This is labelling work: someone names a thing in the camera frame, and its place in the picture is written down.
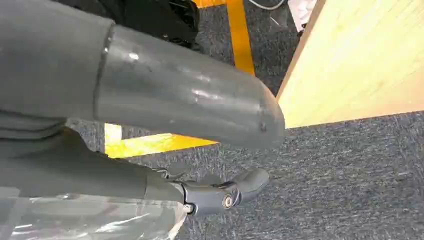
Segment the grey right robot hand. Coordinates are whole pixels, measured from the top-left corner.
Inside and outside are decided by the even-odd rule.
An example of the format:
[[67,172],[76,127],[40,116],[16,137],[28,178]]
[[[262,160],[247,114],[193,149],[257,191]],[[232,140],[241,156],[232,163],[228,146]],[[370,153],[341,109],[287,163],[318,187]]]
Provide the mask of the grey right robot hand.
[[211,185],[171,180],[89,150],[68,118],[253,148],[278,145],[285,129],[250,74],[55,1],[1,1],[0,187],[11,196],[169,200],[211,214],[270,179],[255,169]]

